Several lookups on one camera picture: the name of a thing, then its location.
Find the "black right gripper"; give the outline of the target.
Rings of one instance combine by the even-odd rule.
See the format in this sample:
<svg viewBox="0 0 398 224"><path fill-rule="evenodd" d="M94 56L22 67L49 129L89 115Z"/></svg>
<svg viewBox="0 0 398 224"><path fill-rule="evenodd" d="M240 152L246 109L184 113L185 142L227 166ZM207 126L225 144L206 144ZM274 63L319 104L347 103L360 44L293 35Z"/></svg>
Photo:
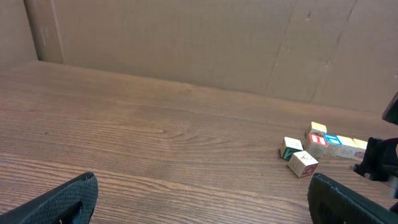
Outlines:
<svg viewBox="0 0 398 224"><path fill-rule="evenodd" d="M370 137L363 161L355 164L353 171L368 180L382 182L388 186L383 192L397 198L397 138Z"/></svg>

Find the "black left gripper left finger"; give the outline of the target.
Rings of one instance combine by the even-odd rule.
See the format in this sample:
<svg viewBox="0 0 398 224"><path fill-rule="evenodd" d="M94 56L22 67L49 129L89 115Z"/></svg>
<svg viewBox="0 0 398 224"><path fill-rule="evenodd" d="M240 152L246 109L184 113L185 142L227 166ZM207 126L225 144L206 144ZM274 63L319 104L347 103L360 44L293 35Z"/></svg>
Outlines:
<svg viewBox="0 0 398 224"><path fill-rule="evenodd" d="M1 223L89 224L98 199L98 181L85 172L1 215Z"/></svg>

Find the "white block red side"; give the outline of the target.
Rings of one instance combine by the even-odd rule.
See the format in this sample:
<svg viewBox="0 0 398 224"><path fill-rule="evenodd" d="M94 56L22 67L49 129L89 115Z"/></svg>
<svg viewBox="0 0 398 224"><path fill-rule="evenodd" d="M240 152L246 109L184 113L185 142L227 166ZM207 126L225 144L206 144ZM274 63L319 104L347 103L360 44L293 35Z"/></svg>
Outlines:
<svg viewBox="0 0 398 224"><path fill-rule="evenodd" d="M288 163L288 167L299 178L311 176L317 166L318 161L307 151L293 153Z"/></svg>

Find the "white block green side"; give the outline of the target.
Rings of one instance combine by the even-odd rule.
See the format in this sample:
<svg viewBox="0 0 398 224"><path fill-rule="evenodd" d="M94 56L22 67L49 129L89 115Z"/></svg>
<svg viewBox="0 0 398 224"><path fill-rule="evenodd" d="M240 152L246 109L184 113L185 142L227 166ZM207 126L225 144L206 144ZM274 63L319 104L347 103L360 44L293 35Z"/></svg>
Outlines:
<svg viewBox="0 0 398 224"><path fill-rule="evenodd" d="M295 152L303 151L302 143L299 139L284 137L280 147L280 157L285 160L290 160Z"/></svg>

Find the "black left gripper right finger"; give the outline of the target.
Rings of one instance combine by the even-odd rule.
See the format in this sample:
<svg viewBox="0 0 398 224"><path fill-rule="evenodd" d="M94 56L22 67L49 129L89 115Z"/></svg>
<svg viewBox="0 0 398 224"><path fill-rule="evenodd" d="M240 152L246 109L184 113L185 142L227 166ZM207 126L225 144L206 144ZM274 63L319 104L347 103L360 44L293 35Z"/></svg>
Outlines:
<svg viewBox="0 0 398 224"><path fill-rule="evenodd" d="M386 209L321 173L310 181L308 205L314 224L397 224L397 205Z"/></svg>

